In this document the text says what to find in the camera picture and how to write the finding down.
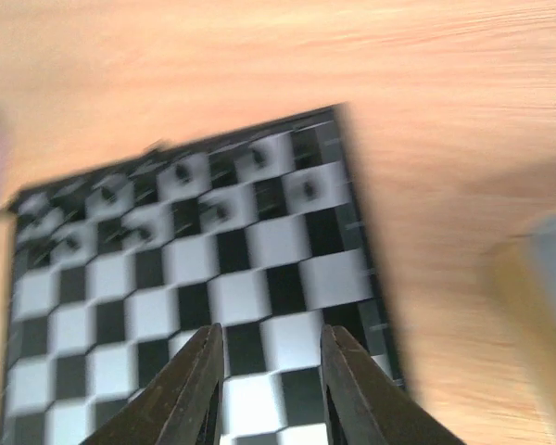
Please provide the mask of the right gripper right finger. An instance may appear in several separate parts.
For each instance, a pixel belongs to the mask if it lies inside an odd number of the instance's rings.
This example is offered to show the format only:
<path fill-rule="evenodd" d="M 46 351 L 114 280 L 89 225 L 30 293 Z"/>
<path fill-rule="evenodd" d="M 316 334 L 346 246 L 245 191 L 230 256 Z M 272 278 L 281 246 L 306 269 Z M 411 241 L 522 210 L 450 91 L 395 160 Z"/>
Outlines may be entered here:
<path fill-rule="evenodd" d="M 322 328 L 321 376 L 330 444 L 462 443 L 398 388 L 342 326 Z"/>

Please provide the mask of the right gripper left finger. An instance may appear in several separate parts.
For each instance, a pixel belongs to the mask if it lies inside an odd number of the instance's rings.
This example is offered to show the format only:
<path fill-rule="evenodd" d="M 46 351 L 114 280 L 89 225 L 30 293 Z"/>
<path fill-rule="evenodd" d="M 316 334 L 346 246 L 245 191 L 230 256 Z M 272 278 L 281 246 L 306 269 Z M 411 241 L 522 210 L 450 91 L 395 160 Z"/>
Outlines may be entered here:
<path fill-rule="evenodd" d="M 221 326 L 203 326 L 138 397 L 84 442 L 218 444 L 222 390 Z"/>

